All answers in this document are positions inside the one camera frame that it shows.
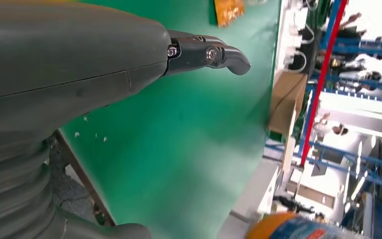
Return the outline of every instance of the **red pole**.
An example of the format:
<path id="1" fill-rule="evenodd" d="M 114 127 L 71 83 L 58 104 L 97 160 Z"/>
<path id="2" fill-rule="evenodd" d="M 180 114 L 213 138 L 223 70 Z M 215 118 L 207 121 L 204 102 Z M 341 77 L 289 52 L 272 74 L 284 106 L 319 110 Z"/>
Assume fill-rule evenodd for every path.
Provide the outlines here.
<path id="1" fill-rule="evenodd" d="M 326 81 L 327 70 L 329 69 L 330 57 L 332 55 L 333 47 L 336 42 L 337 33 L 339 31 L 340 21 L 342 20 L 343 13 L 345 11 L 346 3 L 348 0 L 342 0 L 340 2 L 339 10 L 336 15 L 335 23 L 333 24 L 332 33 L 330 35 L 329 44 L 327 45 L 326 55 L 324 56 L 323 65 L 321 66 L 320 78 L 318 79 L 317 89 L 315 91 L 314 101 L 312 103 L 312 111 L 309 115 L 309 122 L 307 126 L 307 134 L 305 135 L 304 147 L 302 148 L 301 166 L 305 165 L 307 155 L 309 151 L 309 138 L 311 135 L 311 129 L 314 125 L 314 118 L 317 112 L 318 101 L 320 98 L 321 90 L 323 89 L 324 82 Z"/>

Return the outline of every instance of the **green table surface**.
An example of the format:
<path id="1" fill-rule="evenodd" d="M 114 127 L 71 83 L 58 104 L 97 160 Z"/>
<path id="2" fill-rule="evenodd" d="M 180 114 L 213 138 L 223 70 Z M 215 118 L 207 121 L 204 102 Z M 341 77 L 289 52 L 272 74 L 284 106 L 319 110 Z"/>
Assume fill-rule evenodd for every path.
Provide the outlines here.
<path id="1" fill-rule="evenodd" d="M 115 223 L 142 223 L 155 239 L 216 238 L 263 155 L 280 0 L 247 6 L 227 28 L 213 0 L 87 2 L 217 36 L 250 59 L 244 76 L 165 77 L 61 128 Z"/>

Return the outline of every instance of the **gray robot arm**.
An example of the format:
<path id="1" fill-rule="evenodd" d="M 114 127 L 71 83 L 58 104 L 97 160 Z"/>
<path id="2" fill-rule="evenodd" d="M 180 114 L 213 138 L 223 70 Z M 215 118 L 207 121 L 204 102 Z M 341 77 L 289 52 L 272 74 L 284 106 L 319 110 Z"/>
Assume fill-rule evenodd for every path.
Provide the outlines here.
<path id="1" fill-rule="evenodd" d="M 242 75 L 250 64 L 214 37 L 101 6 L 32 2 L 0 0 L 0 238 L 148 239 L 140 225 L 100 228 L 56 209 L 44 140 L 163 76 Z"/>

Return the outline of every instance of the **cardboard box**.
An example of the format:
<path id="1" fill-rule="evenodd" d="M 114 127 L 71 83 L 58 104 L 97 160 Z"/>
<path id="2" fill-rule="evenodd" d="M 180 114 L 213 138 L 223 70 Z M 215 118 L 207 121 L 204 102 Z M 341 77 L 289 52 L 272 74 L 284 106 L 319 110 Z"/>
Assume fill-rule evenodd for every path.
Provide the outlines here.
<path id="1" fill-rule="evenodd" d="M 270 104 L 269 129 L 288 135 L 292 133 L 295 120 L 301 112 L 304 100 L 307 75 L 303 73 L 282 72 L 273 86 Z"/>

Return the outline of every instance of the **orange bottle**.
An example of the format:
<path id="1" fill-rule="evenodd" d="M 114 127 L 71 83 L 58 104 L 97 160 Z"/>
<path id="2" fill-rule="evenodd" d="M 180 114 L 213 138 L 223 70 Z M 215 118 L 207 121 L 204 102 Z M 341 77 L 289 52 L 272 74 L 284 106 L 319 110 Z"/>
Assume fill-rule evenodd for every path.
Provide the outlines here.
<path id="1" fill-rule="evenodd" d="M 338 228 L 310 221 L 291 213 L 265 216 L 255 224 L 247 239 L 351 239 Z"/>

